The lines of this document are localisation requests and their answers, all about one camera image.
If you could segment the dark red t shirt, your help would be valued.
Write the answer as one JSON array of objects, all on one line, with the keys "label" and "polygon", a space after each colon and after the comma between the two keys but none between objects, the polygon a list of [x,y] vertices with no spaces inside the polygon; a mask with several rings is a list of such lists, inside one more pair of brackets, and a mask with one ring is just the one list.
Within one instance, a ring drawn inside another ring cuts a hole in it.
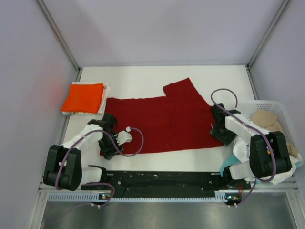
[{"label": "dark red t shirt", "polygon": [[105,112],[118,120],[118,131],[130,126],[133,140],[124,153],[161,153],[222,146],[210,130],[215,120],[209,104],[189,78],[163,87],[164,96],[143,99],[108,98]]}]

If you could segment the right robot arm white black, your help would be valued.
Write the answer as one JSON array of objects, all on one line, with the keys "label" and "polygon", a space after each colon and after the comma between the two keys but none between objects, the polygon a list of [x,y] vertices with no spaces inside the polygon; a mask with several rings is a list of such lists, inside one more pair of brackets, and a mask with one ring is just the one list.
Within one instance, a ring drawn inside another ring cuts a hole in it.
[{"label": "right robot arm white black", "polygon": [[239,164],[226,166],[222,182],[226,188],[235,188],[240,179],[257,178],[272,181],[277,174],[293,168],[284,134],[260,128],[237,110],[225,110],[223,104],[211,107],[215,125],[210,134],[225,146],[240,138],[245,146],[237,154]]}]

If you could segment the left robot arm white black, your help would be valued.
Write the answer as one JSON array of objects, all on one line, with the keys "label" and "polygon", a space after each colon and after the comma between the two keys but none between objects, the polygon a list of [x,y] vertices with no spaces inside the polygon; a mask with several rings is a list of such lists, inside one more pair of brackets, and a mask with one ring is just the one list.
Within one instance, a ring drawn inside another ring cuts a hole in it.
[{"label": "left robot arm white black", "polygon": [[105,114],[101,120],[90,120],[84,129],[62,145],[49,148],[43,174],[43,183],[57,189],[75,191],[79,186],[92,183],[97,189],[108,184],[101,166],[82,164],[82,157],[93,145],[98,145],[105,159],[110,160],[123,150],[121,136],[117,132],[117,119]]}]

